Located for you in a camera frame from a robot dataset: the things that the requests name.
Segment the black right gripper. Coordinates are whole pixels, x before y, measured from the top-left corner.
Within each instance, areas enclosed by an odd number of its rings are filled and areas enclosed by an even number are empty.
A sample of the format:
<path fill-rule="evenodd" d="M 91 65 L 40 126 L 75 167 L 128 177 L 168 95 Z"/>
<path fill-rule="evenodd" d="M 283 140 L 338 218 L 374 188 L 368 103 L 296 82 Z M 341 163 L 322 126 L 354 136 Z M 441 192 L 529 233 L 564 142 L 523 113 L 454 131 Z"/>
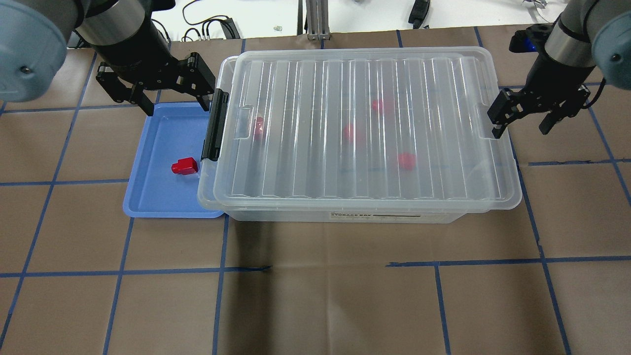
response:
<path fill-rule="evenodd" d="M 560 120 L 590 108 L 590 94 L 584 84 L 565 81 L 528 83 L 518 90 L 502 87 L 487 110 L 493 124 L 491 133 L 494 139 L 500 139 L 514 121 L 547 112 L 538 125 L 539 132 L 547 135 Z"/>

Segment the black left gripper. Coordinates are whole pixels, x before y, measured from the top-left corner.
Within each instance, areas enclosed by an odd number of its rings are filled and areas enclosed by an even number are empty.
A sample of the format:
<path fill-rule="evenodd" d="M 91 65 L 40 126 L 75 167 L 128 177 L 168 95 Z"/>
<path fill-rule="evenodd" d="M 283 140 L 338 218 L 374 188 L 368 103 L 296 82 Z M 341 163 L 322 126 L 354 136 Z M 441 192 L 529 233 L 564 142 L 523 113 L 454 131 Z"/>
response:
<path fill-rule="evenodd" d="M 145 91 L 174 90 L 191 95 L 203 111 L 209 112 L 216 84 L 214 74 L 198 52 L 183 59 L 170 56 L 130 67 L 101 62 L 96 81 L 112 99 L 129 99 L 148 116 L 153 116 L 155 104 Z"/>

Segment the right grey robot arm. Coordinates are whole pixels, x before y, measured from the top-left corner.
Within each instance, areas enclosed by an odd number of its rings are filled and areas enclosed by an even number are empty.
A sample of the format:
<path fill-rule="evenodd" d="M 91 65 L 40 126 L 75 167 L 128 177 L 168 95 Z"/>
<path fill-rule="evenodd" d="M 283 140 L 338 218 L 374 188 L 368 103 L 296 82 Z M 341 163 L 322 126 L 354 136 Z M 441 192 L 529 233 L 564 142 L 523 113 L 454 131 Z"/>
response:
<path fill-rule="evenodd" d="M 509 124 L 544 113 L 542 134 L 590 108 L 611 84 L 631 87 L 631 5 L 628 0 L 571 0 L 552 24 L 514 33 L 513 53 L 538 54 L 526 83 L 515 92 L 503 88 L 488 110 L 492 135 Z"/>

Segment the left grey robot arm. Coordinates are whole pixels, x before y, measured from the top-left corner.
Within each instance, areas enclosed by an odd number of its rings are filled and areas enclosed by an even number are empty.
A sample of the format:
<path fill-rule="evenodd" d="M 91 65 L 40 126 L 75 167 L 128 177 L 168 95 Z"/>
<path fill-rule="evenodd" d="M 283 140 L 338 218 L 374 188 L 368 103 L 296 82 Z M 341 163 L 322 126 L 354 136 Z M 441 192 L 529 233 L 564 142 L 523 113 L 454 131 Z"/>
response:
<path fill-rule="evenodd" d="M 77 33 L 102 58 L 97 82 L 116 103 L 153 115 L 146 91 L 174 90 L 210 109 L 215 76 L 201 55 L 172 56 L 152 20 L 173 0 L 3 0 L 0 3 L 0 96 L 25 103 L 45 94 Z"/>

